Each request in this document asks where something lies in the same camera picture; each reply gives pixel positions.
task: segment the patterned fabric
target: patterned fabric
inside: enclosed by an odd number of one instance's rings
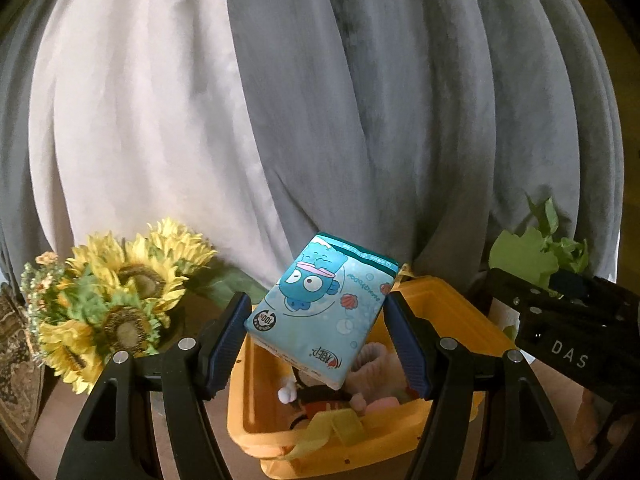
[[[25,321],[6,283],[0,292],[0,424],[25,456],[38,418],[44,368],[31,361]]]

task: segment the cartoon character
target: cartoon character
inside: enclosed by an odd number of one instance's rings
[[[346,261],[347,256],[334,248],[310,242],[278,282],[287,308],[309,310],[325,294],[337,294],[340,283],[335,273]]]

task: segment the silver pin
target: silver pin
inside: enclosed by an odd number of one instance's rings
[[[196,346],[196,340],[193,337],[185,337],[178,342],[180,350],[191,350],[194,346]]]
[[[113,362],[117,365],[122,364],[127,359],[129,359],[129,353],[125,352],[124,350],[120,350],[113,355]]]
[[[514,363],[519,363],[524,359],[524,355],[522,355],[519,350],[509,350],[507,352],[507,357],[509,358],[509,361]]]
[[[443,337],[440,340],[440,346],[445,350],[455,350],[458,347],[458,342],[452,337]]]

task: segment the blue tissue package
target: blue tissue package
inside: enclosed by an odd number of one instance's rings
[[[318,233],[244,326],[256,344],[338,390],[398,268],[389,258]]]

